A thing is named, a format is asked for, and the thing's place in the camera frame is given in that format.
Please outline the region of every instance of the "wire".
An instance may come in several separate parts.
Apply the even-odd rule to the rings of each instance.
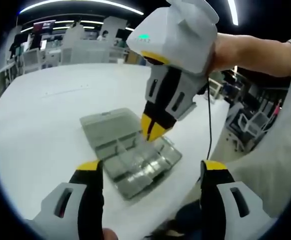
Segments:
[[[211,145],[212,145],[212,129],[211,129],[211,110],[210,110],[210,82],[209,79],[207,80],[207,104],[209,109],[209,130],[210,130],[210,144],[209,144],[209,151],[207,152],[206,160],[209,160]]]

